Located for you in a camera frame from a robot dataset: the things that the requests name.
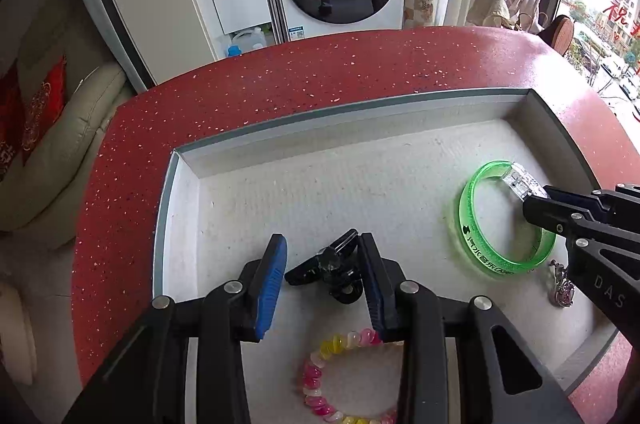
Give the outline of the pink heart crystal pendant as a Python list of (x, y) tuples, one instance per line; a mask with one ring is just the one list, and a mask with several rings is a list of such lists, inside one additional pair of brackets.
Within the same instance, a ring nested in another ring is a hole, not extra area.
[(550, 302), (555, 307), (570, 308), (574, 303), (575, 285), (568, 278), (567, 268), (555, 259), (550, 260), (548, 267), (552, 277)]

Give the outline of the green translucent bangle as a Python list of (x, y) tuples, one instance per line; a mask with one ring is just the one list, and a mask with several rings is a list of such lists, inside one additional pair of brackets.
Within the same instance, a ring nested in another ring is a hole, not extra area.
[(480, 166), (460, 194), (458, 226), (463, 247), (496, 276), (536, 269), (551, 255), (555, 234), (526, 225), (522, 208), (526, 200), (548, 197), (521, 164), (495, 160)]

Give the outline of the grey jewelry tray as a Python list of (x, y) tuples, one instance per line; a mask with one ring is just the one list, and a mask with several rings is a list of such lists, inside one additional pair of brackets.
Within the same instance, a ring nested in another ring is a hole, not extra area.
[[(459, 194), (480, 166), (521, 164), (540, 184), (579, 193), (596, 177), (550, 106), (524, 89), (432, 92), (334, 106), (198, 140), (171, 152), (160, 196), (153, 297), (204, 297), (261, 258), (273, 233), (288, 270), (348, 229), (370, 232), (382, 256), (436, 295), (491, 298), (569, 393), (617, 333), (581, 292), (549, 300), (550, 271), (485, 274), (457, 236)], [(259, 344), (242, 344), (252, 423), (319, 423), (303, 404), (299, 368), (335, 334), (370, 326), (364, 296), (337, 303), (321, 283), (283, 282)], [(352, 415), (387, 410), (399, 347), (332, 359), (326, 398)]]

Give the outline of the beige leather sofa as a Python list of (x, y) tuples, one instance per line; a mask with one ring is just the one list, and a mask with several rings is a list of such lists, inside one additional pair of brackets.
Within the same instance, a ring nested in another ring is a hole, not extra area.
[(26, 163), (18, 156), (1, 183), (1, 231), (53, 251), (73, 240), (93, 162), (119, 106), (134, 90), (82, 0), (48, 0), (21, 40), (16, 69), (28, 106), (48, 72), (66, 58), (66, 105)]

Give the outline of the black hair claw clip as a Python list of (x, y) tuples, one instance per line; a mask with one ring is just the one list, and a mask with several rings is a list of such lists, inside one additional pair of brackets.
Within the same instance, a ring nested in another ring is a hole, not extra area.
[(317, 254), (288, 271), (285, 281), (292, 286), (323, 283), (329, 296), (343, 305), (356, 303), (363, 293), (358, 265), (356, 229), (349, 229)]

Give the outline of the brown round chair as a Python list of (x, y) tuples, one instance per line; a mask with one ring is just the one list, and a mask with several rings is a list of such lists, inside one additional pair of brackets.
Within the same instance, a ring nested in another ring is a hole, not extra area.
[(557, 16), (538, 36), (560, 56), (564, 57), (574, 38), (574, 21), (565, 14)]

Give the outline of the blue cap detergent bottle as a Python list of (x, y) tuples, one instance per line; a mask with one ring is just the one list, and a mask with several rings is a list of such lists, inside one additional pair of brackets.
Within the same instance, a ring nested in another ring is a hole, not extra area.
[(230, 45), (227, 48), (227, 56), (235, 57), (257, 49), (266, 48), (267, 46), (266, 36), (259, 26), (246, 28), (231, 36)]

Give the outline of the red embroidered cushion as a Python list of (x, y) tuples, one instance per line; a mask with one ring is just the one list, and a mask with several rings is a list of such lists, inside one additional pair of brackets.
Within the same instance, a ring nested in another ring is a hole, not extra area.
[(26, 108), (22, 159), (26, 163), (66, 105), (66, 58), (62, 56), (48, 72)]

